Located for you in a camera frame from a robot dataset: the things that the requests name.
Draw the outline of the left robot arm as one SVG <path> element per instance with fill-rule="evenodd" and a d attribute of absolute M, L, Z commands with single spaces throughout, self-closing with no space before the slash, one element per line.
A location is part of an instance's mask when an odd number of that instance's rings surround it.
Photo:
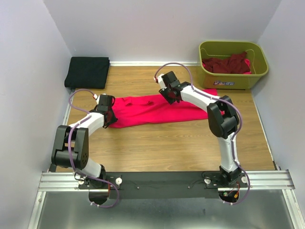
<path fill-rule="evenodd" d="M 57 127 L 51 162 L 59 167 L 72 168 L 83 176 L 90 177 L 94 188 L 102 188 L 106 181 L 106 172 L 89 157 L 89 137 L 100 128 L 107 128 L 118 121 L 113 106 L 115 97 L 101 94 L 94 96 L 97 105 L 80 121 L 71 125 Z"/>

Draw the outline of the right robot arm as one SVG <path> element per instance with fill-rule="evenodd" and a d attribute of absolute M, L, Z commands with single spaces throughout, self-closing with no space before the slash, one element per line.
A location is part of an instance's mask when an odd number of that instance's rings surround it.
<path fill-rule="evenodd" d="M 191 103 L 207 112 L 210 131 L 217 137 L 221 153 L 219 181 L 225 187 L 234 184 L 241 174 L 236 149 L 239 117 L 228 96 L 214 96 L 195 88 L 189 82 L 180 82 L 174 72 L 161 74 L 155 82 L 159 93 L 170 104 L 181 101 Z"/>

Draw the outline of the pink t shirt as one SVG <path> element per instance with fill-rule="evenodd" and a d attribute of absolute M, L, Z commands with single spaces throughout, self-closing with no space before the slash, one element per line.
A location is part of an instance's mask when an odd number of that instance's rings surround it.
<path fill-rule="evenodd" d="M 208 118 L 207 112 L 201 108 L 183 101 L 169 104 L 160 94 L 116 98 L 112 110 L 112 118 L 117 118 L 116 122 L 110 124 L 112 128 Z"/>

